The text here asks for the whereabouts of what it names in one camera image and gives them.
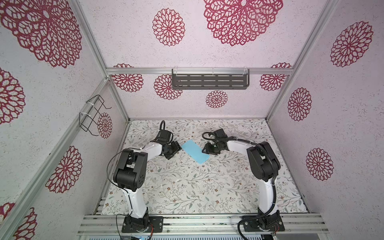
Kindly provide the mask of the light blue square paper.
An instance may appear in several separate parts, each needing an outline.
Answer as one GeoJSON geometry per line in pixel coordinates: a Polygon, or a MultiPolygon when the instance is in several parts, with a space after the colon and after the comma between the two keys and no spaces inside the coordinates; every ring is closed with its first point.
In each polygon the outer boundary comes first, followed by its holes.
{"type": "Polygon", "coordinates": [[[204,154],[203,150],[193,140],[189,140],[182,145],[182,149],[198,164],[205,163],[210,156],[204,154]]]}

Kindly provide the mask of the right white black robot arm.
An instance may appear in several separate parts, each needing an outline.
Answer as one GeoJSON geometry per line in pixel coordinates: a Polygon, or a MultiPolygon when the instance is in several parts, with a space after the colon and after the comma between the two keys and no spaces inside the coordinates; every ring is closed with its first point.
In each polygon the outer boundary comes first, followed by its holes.
{"type": "Polygon", "coordinates": [[[224,139],[205,144],[202,153],[218,155],[221,151],[232,151],[248,157],[251,171],[259,180],[261,199],[258,214],[245,219],[244,222],[259,222],[266,227],[278,218],[276,178],[281,167],[271,146],[267,142],[260,144],[243,139],[224,139]]]}

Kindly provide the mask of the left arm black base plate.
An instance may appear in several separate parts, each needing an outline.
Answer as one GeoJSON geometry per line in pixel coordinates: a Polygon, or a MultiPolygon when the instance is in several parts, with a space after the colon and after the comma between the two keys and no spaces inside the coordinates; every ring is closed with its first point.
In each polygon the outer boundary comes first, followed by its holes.
{"type": "Polygon", "coordinates": [[[163,223],[162,216],[144,216],[142,219],[127,216],[123,222],[122,233],[161,233],[163,223]]]}

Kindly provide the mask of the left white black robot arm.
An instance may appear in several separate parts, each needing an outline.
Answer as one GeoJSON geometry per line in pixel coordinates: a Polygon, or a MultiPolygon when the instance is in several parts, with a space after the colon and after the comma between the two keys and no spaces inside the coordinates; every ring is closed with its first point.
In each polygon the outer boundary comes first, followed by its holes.
{"type": "Polygon", "coordinates": [[[139,233],[153,231],[149,209],[144,201],[143,186],[149,160],[163,155],[171,159],[181,150],[178,142],[149,142],[141,149],[122,150],[113,175],[113,183],[121,189],[127,199],[129,213],[125,216],[122,233],[139,233]]]}

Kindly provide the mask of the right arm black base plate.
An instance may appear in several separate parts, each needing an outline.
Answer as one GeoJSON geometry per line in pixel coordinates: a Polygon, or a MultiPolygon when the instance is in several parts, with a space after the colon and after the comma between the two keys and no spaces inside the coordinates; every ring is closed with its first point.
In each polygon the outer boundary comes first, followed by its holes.
{"type": "Polygon", "coordinates": [[[266,216],[257,220],[251,220],[256,216],[243,216],[242,220],[245,222],[245,232],[284,232],[285,226],[282,218],[275,215],[266,216]]]}

